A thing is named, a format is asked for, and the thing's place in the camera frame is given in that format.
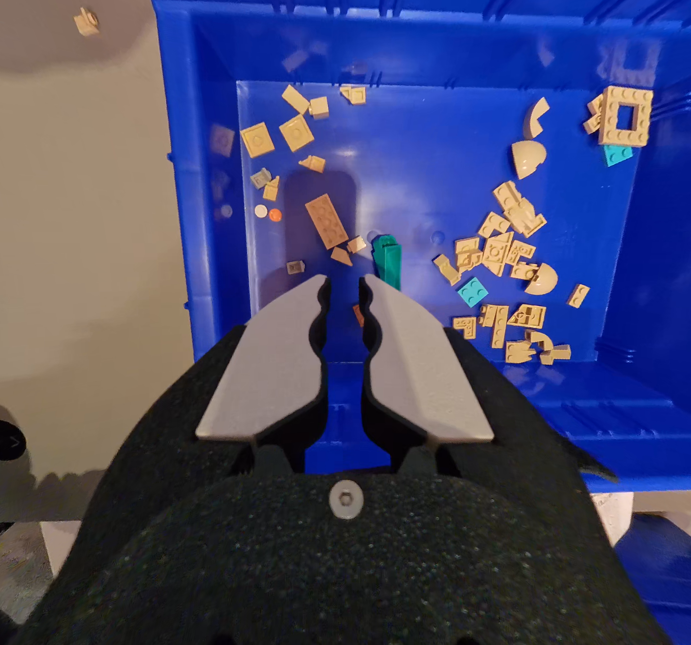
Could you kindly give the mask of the pile of tan bricks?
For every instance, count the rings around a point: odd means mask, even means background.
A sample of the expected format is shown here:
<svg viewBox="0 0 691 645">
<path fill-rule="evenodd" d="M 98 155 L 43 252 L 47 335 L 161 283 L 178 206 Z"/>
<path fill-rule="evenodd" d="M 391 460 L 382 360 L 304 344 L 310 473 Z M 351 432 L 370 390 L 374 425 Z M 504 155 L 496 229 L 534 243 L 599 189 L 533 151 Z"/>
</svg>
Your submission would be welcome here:
<svg viewBox="0 0 691 645">
<path fill-rule="evenodd" d="M 485 304 L 537 306 L 542 330 L 597 359 L 642 149 L 607 167 L 588 135 L 580 90 L 367 88 L 354 105 L 345 86 L 297 88 L 316 117 L 283 98 L 288 86 L 237 83 L 244 137 L 247 259 L 253 309 L 314 274 L 332 282 L 328 347 L 364 359 L 358 278 L 375 274 L 372 240 L 402 245 L 401 291 L 450 327 Z M 272 181 L 255 189 L 266 167 Z M 257 204 L 282 211 L 259 219 Z M 306 271 L 289 276 L 286 263 Z M 488 296 L 468 307 L 456 290 L 476 277 Z"/>
</svg>

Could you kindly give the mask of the blue storage bin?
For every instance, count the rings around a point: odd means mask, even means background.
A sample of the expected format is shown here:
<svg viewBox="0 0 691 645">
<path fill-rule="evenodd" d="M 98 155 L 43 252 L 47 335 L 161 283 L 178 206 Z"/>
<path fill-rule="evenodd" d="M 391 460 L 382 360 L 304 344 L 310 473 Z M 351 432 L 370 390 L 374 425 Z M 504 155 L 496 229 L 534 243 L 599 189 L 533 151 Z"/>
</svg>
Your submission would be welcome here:
<svg viewBox="0 0 691 645">
<path fill-rule="evenodd" d="M 633 514 L 614 549 L 670 640 L 689 644 L 690 536 L 665 517 Z"/>
<path fill-rule="evenodd" d="M 352 307 L 371 247 L 331 258 L 305 204 L 348 239 L 392 235 L 402 291 L 443 325 L 475 315 L 433 259 L 513 180 L 547 224 L 534 300 L 572 349 L 503 365 L 548 423 L 619 478 L 690 490 L 690 0 L 152 0 L 194 357 L 303 278 L 331 278 L 330 414 L 306 469 L 388 464 L 361 426 Z"/>
</svg>

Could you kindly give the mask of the small black object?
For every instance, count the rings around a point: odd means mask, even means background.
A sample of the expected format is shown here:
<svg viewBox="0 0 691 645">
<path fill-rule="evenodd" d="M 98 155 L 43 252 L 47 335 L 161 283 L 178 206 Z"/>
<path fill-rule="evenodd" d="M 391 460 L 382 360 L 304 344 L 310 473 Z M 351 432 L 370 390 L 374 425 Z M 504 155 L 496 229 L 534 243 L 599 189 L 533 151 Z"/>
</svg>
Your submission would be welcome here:
<svg viewBox="0 0 691 645">
<path fill-rule="evenodd" d="M 21 458 L 26 451 L 26 437 L 16 425 L 11 422 L 0 421 L 0 459 L 1 461 L 12 461 Z"/>
</svg>

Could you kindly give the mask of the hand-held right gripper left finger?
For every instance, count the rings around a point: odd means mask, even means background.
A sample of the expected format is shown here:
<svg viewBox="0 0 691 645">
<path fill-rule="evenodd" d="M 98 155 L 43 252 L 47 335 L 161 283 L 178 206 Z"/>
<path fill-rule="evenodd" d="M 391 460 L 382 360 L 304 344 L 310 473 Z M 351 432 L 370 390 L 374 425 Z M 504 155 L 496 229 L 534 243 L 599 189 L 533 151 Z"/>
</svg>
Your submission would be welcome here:
<svg viewBox="0 0 691 645">
<path fill-rule="evenodd" d="M 317 274 L 246 323 L 196 427 L 199 439 L 260 441 L 325 399 L 330 294 L 330 279 Z"/>
</svg>

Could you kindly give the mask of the white circle-print paper bag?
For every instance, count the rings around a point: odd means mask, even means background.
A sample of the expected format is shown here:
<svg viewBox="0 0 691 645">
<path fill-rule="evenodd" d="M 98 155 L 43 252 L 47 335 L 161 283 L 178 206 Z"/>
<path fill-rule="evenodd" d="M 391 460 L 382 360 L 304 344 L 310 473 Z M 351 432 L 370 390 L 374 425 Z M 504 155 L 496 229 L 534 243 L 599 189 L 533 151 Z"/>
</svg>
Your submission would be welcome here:
<svg viewBox="0 0 691 645">
<path fill-rule="evenodd" d="M 634 493 L 594 493 L 590 494 L 590 498 L 608 536 L 610 546 L 616 546 L 631 525 Z"/>
</svg>

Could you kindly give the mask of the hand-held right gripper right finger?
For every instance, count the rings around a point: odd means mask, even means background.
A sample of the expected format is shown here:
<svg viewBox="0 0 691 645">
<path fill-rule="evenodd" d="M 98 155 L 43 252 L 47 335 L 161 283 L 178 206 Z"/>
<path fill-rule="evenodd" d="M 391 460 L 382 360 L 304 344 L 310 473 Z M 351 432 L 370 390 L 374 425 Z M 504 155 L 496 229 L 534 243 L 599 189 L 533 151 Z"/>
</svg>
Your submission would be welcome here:
<svg viewBox="0 0 691 645">
<path fill-rule="evenodd" d="M 373 274 L 359 281 L 363 386 L 374 407 L 424 439 L 491 442 L 493 430 L 442 323 Z"/>
</svg>

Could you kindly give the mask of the grey desk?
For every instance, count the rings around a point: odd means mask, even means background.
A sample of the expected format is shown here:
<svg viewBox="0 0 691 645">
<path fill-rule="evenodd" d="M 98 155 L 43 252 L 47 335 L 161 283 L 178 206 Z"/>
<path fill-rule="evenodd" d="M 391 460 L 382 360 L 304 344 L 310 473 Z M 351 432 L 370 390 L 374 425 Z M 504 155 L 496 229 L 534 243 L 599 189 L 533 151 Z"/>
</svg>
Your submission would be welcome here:
<svg viewBox="0 0 691 645">
<path fill-rule="evenodd" d="M 2 521 L 82 517 L 192 364 L 169 152 L 150 0 L 1 0 Z"/>
</svg>

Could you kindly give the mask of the teal brick separator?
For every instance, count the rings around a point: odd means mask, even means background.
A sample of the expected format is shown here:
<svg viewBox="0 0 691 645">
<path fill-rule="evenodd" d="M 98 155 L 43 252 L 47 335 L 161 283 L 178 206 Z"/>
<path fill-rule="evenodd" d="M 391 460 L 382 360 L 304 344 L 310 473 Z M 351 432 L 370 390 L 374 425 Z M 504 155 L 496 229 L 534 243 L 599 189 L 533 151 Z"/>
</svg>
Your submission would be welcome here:
<svg viewBox="0 0 691 645">
<path fill-rule="evenodd" d="M 372 256 L 378 278 L 400 291 L 402 286 L 402 245 L 390 234 L 376 235 Z"/>
</svg>

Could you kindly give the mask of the teal square plate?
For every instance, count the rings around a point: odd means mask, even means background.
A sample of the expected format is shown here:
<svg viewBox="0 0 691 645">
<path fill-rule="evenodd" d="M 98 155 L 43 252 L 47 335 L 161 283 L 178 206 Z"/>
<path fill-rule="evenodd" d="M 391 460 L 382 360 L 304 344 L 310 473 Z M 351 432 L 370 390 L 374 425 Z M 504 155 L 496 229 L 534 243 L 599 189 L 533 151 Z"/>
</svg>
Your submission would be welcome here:
<svg viewBox="0 0 691 645">
<path fill-rule="evenodd" d="M 470 308 L 476 307 L 488 296 L 487 288 L 476 277 L 469 279 L 461 285 L 456 292 Z"/>
</svg>

